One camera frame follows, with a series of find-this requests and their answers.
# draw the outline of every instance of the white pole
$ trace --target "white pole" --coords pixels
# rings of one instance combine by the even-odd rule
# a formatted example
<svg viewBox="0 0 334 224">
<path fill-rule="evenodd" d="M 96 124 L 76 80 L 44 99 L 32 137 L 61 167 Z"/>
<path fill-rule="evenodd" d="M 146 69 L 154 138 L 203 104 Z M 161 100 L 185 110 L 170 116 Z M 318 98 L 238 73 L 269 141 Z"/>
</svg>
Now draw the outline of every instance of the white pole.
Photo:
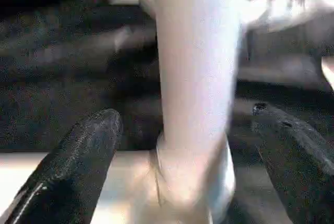
<svg viewBox="0 0 334 224">
<path fill-rule="evenodd" d="M 159 165 L 173 204 L 189 207 L 223 146 L 243 0 L 155 3 L 164 120 Z"/>
</svg>

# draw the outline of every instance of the small hole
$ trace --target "small hole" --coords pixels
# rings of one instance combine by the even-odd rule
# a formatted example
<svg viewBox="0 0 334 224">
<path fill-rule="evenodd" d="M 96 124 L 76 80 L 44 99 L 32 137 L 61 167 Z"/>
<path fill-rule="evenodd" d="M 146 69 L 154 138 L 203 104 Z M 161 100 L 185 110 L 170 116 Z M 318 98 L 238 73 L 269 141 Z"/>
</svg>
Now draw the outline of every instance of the small hole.
<svg viewBox="0 0 334 224">
<path fill-rule="evenodd" d="M 286 126 L 286 127 L 292 127 L 292 124 L 289 123 L 289 122 L 287 122 L 287 121 L 283 121 L 283 122 L 282 122 L 282 125 L 283 125 L 283 126 Z"/>
</svg>

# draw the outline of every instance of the white plastic part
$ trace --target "white plastic part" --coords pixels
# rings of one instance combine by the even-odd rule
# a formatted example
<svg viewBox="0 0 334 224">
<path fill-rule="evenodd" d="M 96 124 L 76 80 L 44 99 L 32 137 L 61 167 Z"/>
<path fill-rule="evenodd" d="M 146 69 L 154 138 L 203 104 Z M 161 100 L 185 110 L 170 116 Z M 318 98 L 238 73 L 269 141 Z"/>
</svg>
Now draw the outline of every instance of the white plastic part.
<svg viewBox="0 0 334 224">
<path fill-rule="evenodd" d="M 225 140 L 243 0 L 155 0 L 164 141 L 162 175 L 179 208 L 196 204 Z"/>
</svg>

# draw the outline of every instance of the white cylindrical rod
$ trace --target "white cylindrical rod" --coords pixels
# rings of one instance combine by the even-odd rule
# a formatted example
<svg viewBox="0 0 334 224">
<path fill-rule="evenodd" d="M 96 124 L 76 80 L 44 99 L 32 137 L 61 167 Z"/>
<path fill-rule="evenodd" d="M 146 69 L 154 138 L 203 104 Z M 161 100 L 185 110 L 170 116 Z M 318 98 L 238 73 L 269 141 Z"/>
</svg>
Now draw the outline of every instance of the white cylindrical rod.
<svg viewBox="0 0 334 224">
<path fill-rule="evenodd" d="M 176 205 L 194 204 L 224 141 L 243 0 L 155 0 L 164 141 L 159 165 Z"/>
</svg>

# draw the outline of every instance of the white surface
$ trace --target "white surface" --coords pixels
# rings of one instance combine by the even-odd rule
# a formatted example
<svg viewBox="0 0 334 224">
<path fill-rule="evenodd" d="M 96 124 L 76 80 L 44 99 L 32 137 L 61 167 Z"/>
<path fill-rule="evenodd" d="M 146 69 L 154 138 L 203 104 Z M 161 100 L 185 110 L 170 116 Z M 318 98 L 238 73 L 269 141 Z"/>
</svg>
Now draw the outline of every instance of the white surface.
<svg viewBox="0 0 334 224">
<path fill-rule="evenodd" d="M 234 94 L 243 0 L 156 0 L 165 141 L 159 164 L 171 199 L 200 197 L 224 140 Z"/>
</svg>

